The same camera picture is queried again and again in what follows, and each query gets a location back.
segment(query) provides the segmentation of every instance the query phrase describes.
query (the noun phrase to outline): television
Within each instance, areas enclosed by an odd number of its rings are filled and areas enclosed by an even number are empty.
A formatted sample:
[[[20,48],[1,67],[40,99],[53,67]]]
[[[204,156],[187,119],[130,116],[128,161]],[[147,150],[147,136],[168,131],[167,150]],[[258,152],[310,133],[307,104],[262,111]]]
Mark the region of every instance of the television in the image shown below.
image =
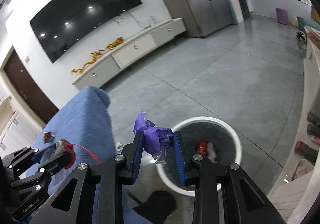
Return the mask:
[[[141,0],[52,0],[30,24],[53,63],[89,32],[140,4]]]

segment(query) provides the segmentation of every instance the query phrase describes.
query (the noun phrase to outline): white trash can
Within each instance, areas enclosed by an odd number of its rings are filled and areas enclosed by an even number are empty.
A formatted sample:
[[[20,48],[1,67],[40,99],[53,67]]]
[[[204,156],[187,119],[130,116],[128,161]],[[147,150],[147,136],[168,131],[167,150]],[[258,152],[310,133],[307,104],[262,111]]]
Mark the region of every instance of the white trash can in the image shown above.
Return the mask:
[[[230,163],[240,165],[242,146],[234,129],[224,121],[213,117],[193,117],[186,119],[171,128],[179,130],[184,142],[191,144],[195,150],[200,141],[212,142],[217,153],[218,164],[228,166]],[[166,165],[157,164],[161,180],[173,191],[195,196],[195,186],[183,186],[179,180],[173,148],[167,150]]]

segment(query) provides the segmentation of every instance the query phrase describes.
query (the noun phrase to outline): concrete floor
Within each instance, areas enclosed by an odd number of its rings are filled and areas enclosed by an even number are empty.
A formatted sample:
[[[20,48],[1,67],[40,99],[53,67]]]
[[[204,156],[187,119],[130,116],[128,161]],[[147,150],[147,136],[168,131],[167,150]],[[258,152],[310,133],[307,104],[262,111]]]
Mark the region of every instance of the concrete floor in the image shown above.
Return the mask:
[[[141,109],[162,127],[195,116],[222,119],[241,140],[241,167],[267,194],[286,163],[301,113],[305,45],[296,32],[253,16],[206,38],[179,38],[176,46],[153,51],[102,87],[111,98],[115,141],[132,141]],[[141,201],[168,190],[150,161],[144,152],[137,183],[129,187]],[[178,208],[166,223],[191,223],[193,199],[175,197]]]

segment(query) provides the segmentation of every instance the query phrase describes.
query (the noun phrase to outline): doorway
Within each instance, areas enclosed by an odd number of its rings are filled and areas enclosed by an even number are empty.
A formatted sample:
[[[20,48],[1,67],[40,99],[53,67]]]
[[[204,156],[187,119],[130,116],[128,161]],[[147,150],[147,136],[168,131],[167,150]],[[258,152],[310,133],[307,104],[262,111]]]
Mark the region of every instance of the doorway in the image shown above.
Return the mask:
[[[22,99],[47,124],[59,110],[34,82],[15,50],[5,64],[4,72]]]

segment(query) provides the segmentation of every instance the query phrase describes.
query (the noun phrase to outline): blue gripper pad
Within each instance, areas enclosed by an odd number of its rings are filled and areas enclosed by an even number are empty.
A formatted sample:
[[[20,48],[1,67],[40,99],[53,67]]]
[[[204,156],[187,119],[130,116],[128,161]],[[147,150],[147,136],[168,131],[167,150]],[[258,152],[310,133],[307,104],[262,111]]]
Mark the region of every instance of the blue gripper pad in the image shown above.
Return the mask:
[[[176,165],[177,165],[177,170],[178,170],[178,174],[179,174],[179,179],[182,182],[182,184],[185,185],[186,180],[187,180],[186,163],[185,163],[183,153],[181,150],[181,146],[180,146],[180,143],[181,143],[181,140],[179,140],[180,137],[181,137],[180,132],[175,131],[173,133],[173,149],[174,149],[174,153],[176,155]]]
[[[143,152],[143,146],[144,146],[144,136],[141,131],[137,131],[134,141],[132,143],[132,149],[136,147],[133,161],[132,161],[132,175],[131,179],[132,182],[135,183],[136,179],[139,175],[140,170],[140,164],[141,164],[141,158],[142,158],[142,152]]]

